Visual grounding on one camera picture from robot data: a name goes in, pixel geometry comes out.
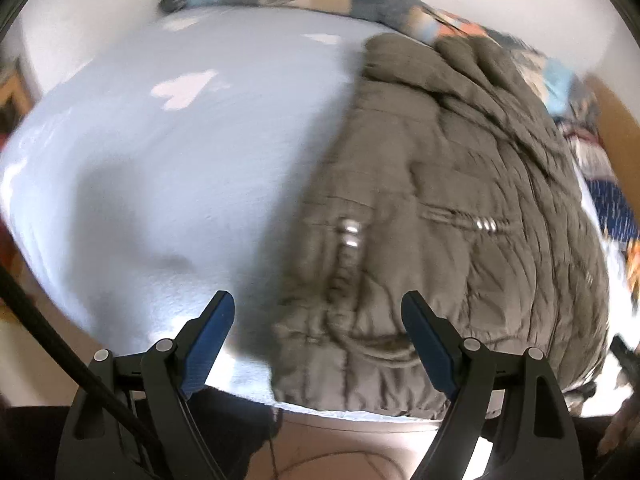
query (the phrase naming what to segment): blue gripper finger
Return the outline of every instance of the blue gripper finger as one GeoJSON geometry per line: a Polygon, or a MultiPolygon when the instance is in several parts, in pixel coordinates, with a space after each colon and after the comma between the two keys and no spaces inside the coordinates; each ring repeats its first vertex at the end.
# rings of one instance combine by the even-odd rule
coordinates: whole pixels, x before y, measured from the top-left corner
{"type": "Polygon", "coordinates": [[[402,323],[436,390],[455,400],[460,386],[456,381],[462,362],[456,330],[446,319],[438,318],[419,292],[412,290],[402,297],[402,323]]]}
{"type": "Polygon", "coordinates": [[[189,399],[204,388],[234,322],[235,313],[234,298],[228,292],[219,290],[200,317],[188,320],[176,336],[176,354],[182,369],[180,389],[185,398],[189,399]]]}

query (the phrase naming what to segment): jacket zipper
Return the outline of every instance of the jacket zipper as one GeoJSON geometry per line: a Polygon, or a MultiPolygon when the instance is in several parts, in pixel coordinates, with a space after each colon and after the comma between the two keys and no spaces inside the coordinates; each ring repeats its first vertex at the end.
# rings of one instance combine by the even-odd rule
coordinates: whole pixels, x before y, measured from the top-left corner
{"type": "MultiPolygon", "coordinates": [[[[537,200],[537,195],[536,195],[536,190],[533,187],[533,181],[531,179],[531,172],[529,171],[529,167],[523,163],[524,165],[524,169],[527,172],[527,179],[529,180],[529,187],[531,188],[531,192],[533,193],[534,199],[537,200]]],[[[546,231],[546,240],[547,243],[549,244],[549,257],[551,257],[551,263],[553,266],[554,263],[554,249],[553,249],[553,243],[551,240],[551,234],[549,234],[549,223],[546,220],[546,216],[543,214],[542,215],[542,219],[545,222],[545,231],[546,231]]],[[[546,353],[545,356],[548,357],[549,355],[549,351],[551,350],[551,345],[553,344],[554,338],[556,337],[556,329],[558,328],[558,320],[560,317],[560,304],[559,304],[559,298],[558,298],[558,284],[556,283],[556,275],[555,272],[551,273],[551,279],[552,279],[552,283],[554,286],[554,297],[556,298],[556,321],[554,322],[554,328],[551,331],[551,336],[549,337],[549,345],[546,347],[546,353]]]]}
{"type": "Polygon", "coordinates": [[[487,231],[488,233],[503,233],[513,228],[513,223],[509,219],[488,216],[476,216],[457,210],[440,208],[437,206],[424,206],[420,216],[424,219],[443,224],[450,224],[456,227],[487,231]]]}

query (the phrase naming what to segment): gray puffer jacket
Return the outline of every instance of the gray puffer jacket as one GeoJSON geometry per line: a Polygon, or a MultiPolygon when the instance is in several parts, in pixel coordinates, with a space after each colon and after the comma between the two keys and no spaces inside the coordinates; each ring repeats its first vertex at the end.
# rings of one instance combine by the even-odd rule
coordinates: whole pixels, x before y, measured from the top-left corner
{"type": "Polygon", "coordinates": [[[367,43],[344,131],[302,209],[276,326],[278,400],[440,418],[400,319],[418,290],[462,336],[537,346],[561,388],[606,344],[608,281],[564,140],[501,48],[367,43]]]}

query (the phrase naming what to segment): patterned blanket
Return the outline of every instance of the patterned blanket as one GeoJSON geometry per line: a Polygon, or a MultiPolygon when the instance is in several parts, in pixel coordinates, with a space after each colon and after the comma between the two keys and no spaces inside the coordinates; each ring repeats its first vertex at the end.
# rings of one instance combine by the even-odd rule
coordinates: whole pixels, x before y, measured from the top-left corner
{"type": "Polygon", "coordinates": [[[377,22],[421,43],[443,36],[486,36],[500,44],[540,97],[567,138],[594,199],[606,237],[627,256],[627,277],[634,300],[640,290],[640,232],[598,140],[598,107],[591,90],[557,59],[522,40],[435,9],[420,0],[162,0],[164,12],[203,6],[293,7],[377,22]]]}

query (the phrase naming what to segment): screw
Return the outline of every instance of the screw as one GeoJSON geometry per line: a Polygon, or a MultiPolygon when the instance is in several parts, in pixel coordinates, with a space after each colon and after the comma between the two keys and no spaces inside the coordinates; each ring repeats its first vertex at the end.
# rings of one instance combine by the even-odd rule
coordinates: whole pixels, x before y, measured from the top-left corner
{"type": "Polygon", "coordinates": [[[343,233],[351,233],[356,235],[360,232],[360,222],[356,222],[355,220],[351,220],[348,218],[343,218],[340,221],[340,231],[343,233]]]}
{"type": "Polygon", "coordinates": [[[156,350],[159,352],[167,352],[174,346],[174,342],[170,339],[161,339],[156,343],[156,350]]]}
{"type": "Polygon", "coordinates": [[[107,357],[109,357],[109,351],[105,350],[104,348],[102,350],[98,350],[94,354],[94,359],[98,362],[104,361],[107,357]]]}
{"type": "Polygon", "coordinates": [[[476,352],[480,349],[480,342],[472,337],[467,337],[462,344],[470,352],[476,352]]]}
{"type": "Polygon", "coordinates": [[[529,357],[535,359],[536,361],[540,361],[545,355],[542,353],[540,348],[536,348],[535,346],[529,348],[529,357]]]}
{"type": "Polygon", "coordinates": [[[360,239],[356,235],[345,233],[342,235],[342,244],[356,248],[360,243],[360,239]]]}

